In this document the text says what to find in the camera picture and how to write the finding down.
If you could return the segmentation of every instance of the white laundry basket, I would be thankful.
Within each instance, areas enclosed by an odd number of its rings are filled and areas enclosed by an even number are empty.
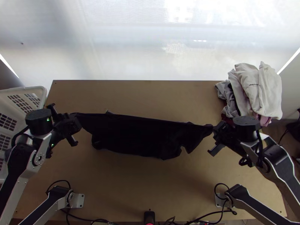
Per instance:
[[[26,127],[27,113],[43,108],[46,95],[42,86],[0,90],[0,184],[7,176],[4,155],[11,148],[12,137]]]

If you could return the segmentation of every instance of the pink cloth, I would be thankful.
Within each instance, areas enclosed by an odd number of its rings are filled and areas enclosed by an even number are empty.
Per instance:
[[[263,115],[256,114],[255,119],[260,121],[261,126],[267,126],[271,123],[271,117],[266,117],[266,116],[263,116]]]

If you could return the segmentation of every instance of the metal bracket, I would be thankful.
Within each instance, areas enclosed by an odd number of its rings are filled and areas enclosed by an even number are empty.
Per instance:
[[[69,197],[69,206],[66,208],[80,209],[83,207],[84,194],[71,193]]]
[[[217,196],[220,197],[220,198],[226,198],[224,193],[217,193]],[[214,196],[214,199],[215,199],[215,202],[216,202],[216,207],[222,208],[225,200],[219,199],[217,196],[216,195]],[[225,207],[230,208],[231,207],[230,202],[227,201],[225,203]]]

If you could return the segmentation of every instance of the black cloth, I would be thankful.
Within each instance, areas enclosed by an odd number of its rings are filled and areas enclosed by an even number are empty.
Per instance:
[[[82,127],[92,134],[91,142],[95,149],[163,160],[178,157],[181,146],[191,153],[213,131],[211,124],[199,126],[190,122],[171,122],[110,112],[76,113],[75,116]]]

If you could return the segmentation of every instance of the wooden table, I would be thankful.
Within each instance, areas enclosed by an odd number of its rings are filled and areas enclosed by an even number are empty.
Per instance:
[[[46,104],[55,103],[60,113],[125,114],[203,125],[220,122],[223,103],[214,89],[216,81],[54,81]],[[77,193],[85,194],[84,207],[72,213],[84,218],[110,221],[142,221],[143,212],[153,210],[157,221],[176,216],[187,221],[218,211],[213,188],[223,182],[241,184],[262,203],[286,216],[276,186],[256,168],[239,166],[240,156],[228,148],[215,157],[211,136],[191,153],[162,161],[95,150],[91,134],[81,130],[70,147],[66,140],[53,150],[39,173],[28,183],[15,218],[24,218],[46,199],[48,185],[59,179],[70,181]],[[224,219],[253,218],[243,210],[225,213]],[[207,219],[218,220],[220,214]],[[65,220],[61,212],[52,218]]]

